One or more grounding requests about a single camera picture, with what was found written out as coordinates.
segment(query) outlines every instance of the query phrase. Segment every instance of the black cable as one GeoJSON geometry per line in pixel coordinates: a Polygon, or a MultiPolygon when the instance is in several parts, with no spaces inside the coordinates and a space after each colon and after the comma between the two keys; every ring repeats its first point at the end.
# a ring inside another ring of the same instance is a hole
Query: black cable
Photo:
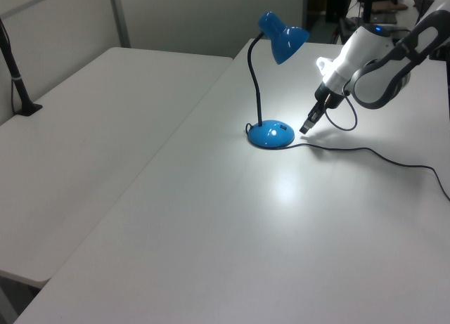
{"type": "Polygon", "coordinates": [[[348,83],[350,83],[350,80],[349,80],[347,83],[345,83],[344,86],[342,87],[342,94],[344,95],[345,100],[348,102],[350,108],[352,109],[353,116],[354,116],[354,125],[353,125],[353,127],[350,127],[349,129],[345,129],[345,128],[343,128],[343,127],[338,126],[337,124],[335,124],[334,121],[331,120],[331,118],[328,116],[328,113],[326,112],[326,110],[327,110],[326,102],[325,102],[324,109],[323,109],[323,113],[325,113],[325,116],[326,116],[326,118],[328,119],[328,121],[329,121],[334,127],[336,127],[337,129],[340,129],[341,131],[346,131],[346,132],[348,132],[348,131],[353,131],[353,130],[356,128],[356,126],[358,126],[358,115],[356,114],[356,110],[354,109],[352,103],[350,103],[350,100],[349,100],[349,98],[348,98],[348,95],[350,94],[350,92],[345,91],[345,87],[348,85],[348,83]]]}
{"type": "Polygon", "coordinates": [[[347,10],[347,13],[345,14],[345,16],[344,17],[347,17],[347,15],[349,14],[349,12],[354,8],[354,6],[355,5],[357,5],[358,4],[358,1],[356,1],[356,3],[354,4],[354,5],[352,5],[350,8],[349,8],[349,10],[347,10]]]}
{"type": "Polygon", "coordinates": [[[13,110],[13,115],[15,115],[14,110],[14,81],[11,80],[11,109],[13,110]]]}
{"type": "Polygon", "coordinates": [[[419,16],[417,17],[417,21],[416,21],[416,23],[415,23],[414,26],[416,26],[417,23],[419,23],[419,20],[420,20],[420,18],[421,18],[422,15],[423,15],[423,8],[424,8],[424,7],[425,7],[425,0],[422,0],[422,4],[420,5],[420,10],[419,10],[419,16]]]}
{"type": "Polygon", "coordinates": [[[389,30],[389,28],[387,28],[387,31],[388,31],[389,33],[391,33],[391,32],[402,32],[402,31],[405,31],[405,32],[411,32],[411,31],[408,30],[408,29],[389,30]]]}
{"type": "Polygon", "coordinates": [[[427,166],[427,165],[424,165],[424,164],[402,164],[401,162],[396,162],[394,160],[391,160],[391,159],[388,159],[386,157],[383,157],[380,153],[374,151],[372,148],[369,148],[369,147],[329,148],[329,147],[314,145],[313,143],[298,143],[297,145],[285,146],[285,147],[280,147],[280,148],[265,148],[265,149],[267,149],[267,150],[289,150],[291,148],[297,148],[297,147],[318,148],[319,150],[327,150],[327,151],[330,151],[330,152],[353,152],[353,151],[358,151],[358,150],[368,150],[369,152],[372,152],[374,155],[376,155],[380,159],[382,159],[382,160],[384,160],[386,162],[389,162],[390,164],[393,164],[395,166],[406,167],[406,168],[424,168],[424,169],[429,169],[436,176],[437,182],[439,184],[439,187],[441,188],[442,193],[445,195],[445,198],[450,202],[450,197],[446,193],[444,187],[442,186],[441,180],[440,180],[439,176],[437,175],[436,170],[433,167],[427,166]]]}

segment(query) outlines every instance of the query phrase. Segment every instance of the blue desk lamp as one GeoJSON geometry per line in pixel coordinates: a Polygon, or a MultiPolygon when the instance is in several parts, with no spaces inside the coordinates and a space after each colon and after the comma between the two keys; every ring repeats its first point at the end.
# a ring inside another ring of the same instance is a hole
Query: blue desk lamp
{"type": "Polygon", "coordinates": [[[271,40],[272,54],[277,64],[285,62],[308,40],[308,31],[299,27],[286,27],[283,22],[272,12],[265,13],[258,21],[262,31],[248,48],[247,62],[252,74],[256,89],[256,103],[258,111],[258,123],[247,124],[245,130],[251,144],[261,148],[279,148],[292,143],[294,130],[289,125],[278,120],[264,120],[261,116],[261,95],[252,66],[253,46],[265,35],[271,40]]]}

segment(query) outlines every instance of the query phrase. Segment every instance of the black cable holder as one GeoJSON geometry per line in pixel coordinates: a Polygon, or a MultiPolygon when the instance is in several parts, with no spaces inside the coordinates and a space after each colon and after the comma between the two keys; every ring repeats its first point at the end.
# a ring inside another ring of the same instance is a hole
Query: black cable holder
{"type": "Polygon", "coordinates": [[[5,58],[6,65],[8,66],[9,72],[11,74],[11,80],[13,81],[15,88],[19,94],[20,100],[22,101],[22,108],[16,112],[18,115],[23,115],[29,117],[36,111],[42,108],[42,105],[35,104],[30,100],[28,96],[27,89],[23,83],[22,76],[20,75],[18,66],[14,60],[13,52],[11,50],[11,43],[9,41],[8,33],[4,27],[3,22],[0,19],[0,48],[5,58]]]}

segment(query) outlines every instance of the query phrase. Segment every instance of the table surface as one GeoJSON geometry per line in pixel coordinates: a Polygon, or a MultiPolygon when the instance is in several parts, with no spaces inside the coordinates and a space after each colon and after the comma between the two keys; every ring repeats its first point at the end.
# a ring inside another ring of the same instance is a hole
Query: table surface
{"type": "Polygon", "coordinates": [[[0,276],[41,287],[231,63],[113,48],[0,127],[0,276]]]}
{"type": "MultiPolygon", "coordinates": [[[[399,3],[405,4],[408,6],[406,10],[403,11],[397,11],[395,13],[395,16],[397,17],[397,24],[394,24],[397,27],[406,27],[408,29],[412,29],[414,25],[416,24],[417,17],[419,16],[419,12],[415,7],[413,7],[414,2],[413,0],[398,0],[399,3]]],[[[356,0],[352,0],[350,2],[350,7],[352,7],[354,4],[356,4],[356,0]]],[[[359,13],[359,5],[355,5],[351,9],[349,9],[349,12],[347,14],[347,17],[358,17],[359,13]]]]}
{"type": "MultiPolygon", "coordinates": [[[[368,152],[261,150],[248,45],[37,295],[25,323],[447,323],[450,204],[435,177],[368,152]]],[[[436,168],[450,189],[445,64],[426,60],[352,132],[301,127],[321,82],[305,44],[253,65],[264,119],[295,142],[373,147],[436,168]]],[[[352,124],[350,109],[330,112],[352,124]]]]}

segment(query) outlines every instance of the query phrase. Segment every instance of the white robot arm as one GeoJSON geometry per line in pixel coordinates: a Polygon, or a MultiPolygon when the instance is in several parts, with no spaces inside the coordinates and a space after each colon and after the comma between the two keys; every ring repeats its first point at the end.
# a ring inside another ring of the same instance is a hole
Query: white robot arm
{"type": "Polygon", "coordinates": [[[307,133],[327,108],[339,106],[344,90],[350,90],[365,108],[377,109],[389,103],[407,85],[409,72],[450,41],[449,23],[450,0],[436,0],[396,46],[384,28],[360,27],[333,62],[318,59],[323,79],[315,93],[317,103],[300,131],[307,133]]]}

